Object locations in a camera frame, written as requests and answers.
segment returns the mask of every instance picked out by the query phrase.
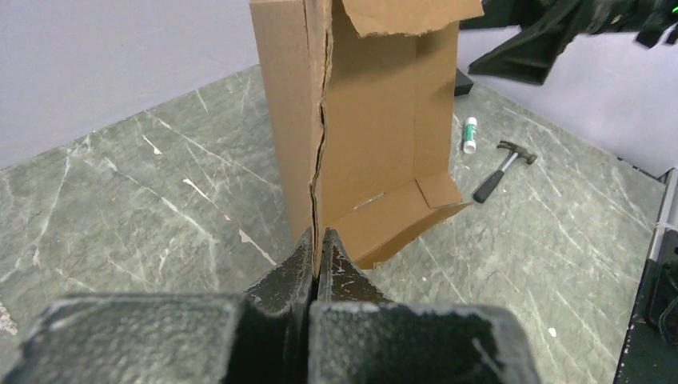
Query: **box flap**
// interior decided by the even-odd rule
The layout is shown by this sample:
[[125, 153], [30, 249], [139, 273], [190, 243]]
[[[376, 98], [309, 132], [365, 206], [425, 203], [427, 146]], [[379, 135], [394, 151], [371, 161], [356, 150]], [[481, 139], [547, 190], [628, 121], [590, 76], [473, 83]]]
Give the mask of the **box flap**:
[[461, 192], [447, 172], [417, 177], [417, 185], [429, 208], [461, 202]]
[[430, 226], [467, 205], [429, 208], [417, 184], [410, 182], [329, 226], [337, 230], [352, 260], [361, 268], [373, 268], [373, 262], [390, 258]]
[[423, 34], [483, 15], [481, 0], [343, 0], [361, 37]]

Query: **white glue stick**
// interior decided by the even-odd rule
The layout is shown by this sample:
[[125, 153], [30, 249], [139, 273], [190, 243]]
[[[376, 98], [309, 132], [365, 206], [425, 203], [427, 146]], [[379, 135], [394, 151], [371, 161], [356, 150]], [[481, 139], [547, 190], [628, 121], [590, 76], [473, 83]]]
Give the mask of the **white glue stick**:
[[464, 153], [472, 154], [476, 151], [476, 118], [467, 118], [464, 123]]

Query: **white wall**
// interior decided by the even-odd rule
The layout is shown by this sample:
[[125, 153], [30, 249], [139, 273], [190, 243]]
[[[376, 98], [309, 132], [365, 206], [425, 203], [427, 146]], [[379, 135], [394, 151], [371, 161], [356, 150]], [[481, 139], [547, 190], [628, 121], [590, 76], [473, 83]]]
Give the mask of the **white wall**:
[[[468, 69], [516, 32], [463, 32], [459, 68]], [[475, 79], [585, 141], [661, 175], [678, 166], [678, 46], [659, 44], [647, 50], [634, 38], [577, 37], [542, 87]]]
[[0, 0], [0, 169], [256, 63], [247, 0]]

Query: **black robotic arm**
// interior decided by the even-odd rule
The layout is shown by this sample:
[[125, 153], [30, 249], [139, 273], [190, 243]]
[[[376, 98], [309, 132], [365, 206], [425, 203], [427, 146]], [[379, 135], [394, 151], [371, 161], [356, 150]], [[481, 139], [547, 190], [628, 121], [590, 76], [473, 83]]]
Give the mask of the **black robotic arm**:
[[664, 32], [678, 38], [678, 0], [485, 0], [485, 16], [461, 23], [462, 30], [519, 26], [522, 31], [472, 62], [470, 74], [543, 85], [565, 47], [578, 34], [638, 32], [651, 48]]

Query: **torn cardboard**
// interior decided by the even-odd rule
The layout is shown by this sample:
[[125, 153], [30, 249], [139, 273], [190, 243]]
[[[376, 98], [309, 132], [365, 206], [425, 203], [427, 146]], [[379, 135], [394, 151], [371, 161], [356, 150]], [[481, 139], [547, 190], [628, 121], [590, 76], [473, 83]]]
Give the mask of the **torn cardboard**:
[[448, 172], [459, 21], [480, 0], [252, 0], [294, 238], [373, 268], [466, 204]]

